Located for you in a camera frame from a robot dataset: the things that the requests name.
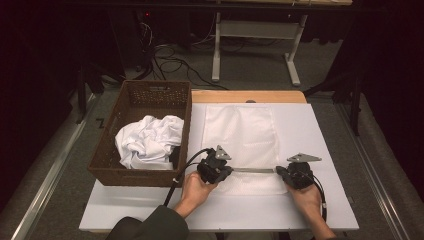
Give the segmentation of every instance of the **sleeve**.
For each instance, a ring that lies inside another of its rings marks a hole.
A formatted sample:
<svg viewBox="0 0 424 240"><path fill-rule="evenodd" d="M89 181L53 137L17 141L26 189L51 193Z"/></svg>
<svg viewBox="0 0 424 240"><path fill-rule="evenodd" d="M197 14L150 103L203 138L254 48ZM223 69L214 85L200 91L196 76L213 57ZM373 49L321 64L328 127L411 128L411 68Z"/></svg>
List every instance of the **sleeve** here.
<svg viewBox="0 0 424 240"><path fill-rule="evenodd" d="M184 218L161 205L144 222L123 218L112 229L107 240L185 240L188 234Z"/></svg>

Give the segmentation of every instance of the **white table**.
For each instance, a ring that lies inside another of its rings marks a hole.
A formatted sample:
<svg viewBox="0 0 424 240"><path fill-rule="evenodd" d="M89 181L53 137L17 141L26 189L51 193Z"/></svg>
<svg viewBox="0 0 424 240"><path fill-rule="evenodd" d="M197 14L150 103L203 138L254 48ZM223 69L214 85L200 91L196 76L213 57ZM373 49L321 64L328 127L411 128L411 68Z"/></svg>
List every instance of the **white table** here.
<svg viewBox="0 0 424 240"><path fill-rule="evenodd" d="M311 163L321 181L328 206L328 225L336 230L358 229L358 223L334 168L311 105L306 103L269 103L275 117L280 141L280 159L299 152L321 157ZM201 149L206 103L193 103L188 157ZM80 229L109 231L122 217L143 220L163 204L168 188L105 187L96 181ZM180 196L174 192L169 207ZM296 210L290 194L269 196L218 196L208 200L186 219L191 231L292 231L308 228Z"/></svg>

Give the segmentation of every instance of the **human hand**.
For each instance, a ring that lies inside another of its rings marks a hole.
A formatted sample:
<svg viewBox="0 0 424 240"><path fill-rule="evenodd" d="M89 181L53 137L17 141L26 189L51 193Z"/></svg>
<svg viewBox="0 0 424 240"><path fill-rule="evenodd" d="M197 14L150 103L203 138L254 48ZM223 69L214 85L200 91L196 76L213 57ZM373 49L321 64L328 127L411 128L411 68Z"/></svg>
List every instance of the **human hand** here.
<svg viewBox="0 0 424 240"><path fill-rule="evenodd" d="M293 196L296 207L308 220L317 215L321 216L321 195L314 184L300 190L288 184L286 188Z"/></svg>
<svg viewBox="0 0 424 240"><path fill-rule="evenodd" d="M218 184L206 184L203 182L197 171L186 175L181 200L174 210L181 217L186 218L194 209L206 201L209 193L217 186Z"/></svg>
<svg viewBox="0 0 424 240"><path fill-rule="evenodd" d="M321 195L317 186L313 184L296 190L286 184L286 188L293 196L296 207L308 221L315 239L329 239L336 236L321 216Z"/></svg>

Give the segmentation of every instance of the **metal stand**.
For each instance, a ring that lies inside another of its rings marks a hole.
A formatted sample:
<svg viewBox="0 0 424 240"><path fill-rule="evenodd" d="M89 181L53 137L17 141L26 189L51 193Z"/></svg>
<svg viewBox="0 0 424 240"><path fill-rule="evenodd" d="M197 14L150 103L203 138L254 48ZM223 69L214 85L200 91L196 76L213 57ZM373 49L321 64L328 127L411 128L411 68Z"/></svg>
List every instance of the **metal stand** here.
<svg viewBox="0 0 424 240"><path fill-rule="evenodd" d="M269 39L292 39L293 46L290 53L285 53L285 61L289 70L290 79L294 86L300 86L299 76L293 59L305 28L307 15L302 15L299 23L275 23L256 21L221 20L221 13L216 13L215 23L215 50L212 62L212 81L219 82L221 70L220 40L227 37L253 37Z"/></svg>

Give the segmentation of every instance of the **brown wicker basket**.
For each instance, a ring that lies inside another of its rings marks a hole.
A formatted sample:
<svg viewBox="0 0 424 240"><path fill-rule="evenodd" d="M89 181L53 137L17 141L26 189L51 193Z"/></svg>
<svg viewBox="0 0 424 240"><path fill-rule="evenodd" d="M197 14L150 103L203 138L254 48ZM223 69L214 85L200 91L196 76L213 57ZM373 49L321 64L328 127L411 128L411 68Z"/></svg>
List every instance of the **brown wicker basket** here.
<svg viewBox="0 0 424 240"><path fill-rule="evenodd" d="M115 136L125 125L146 115L174 115L184 120L181 146L169 157L174 170L127 169L122 166ZM191 120L191 85L187 81L126 80L106 123L88 170L105 186L170 187L185 166Z"/></svg>

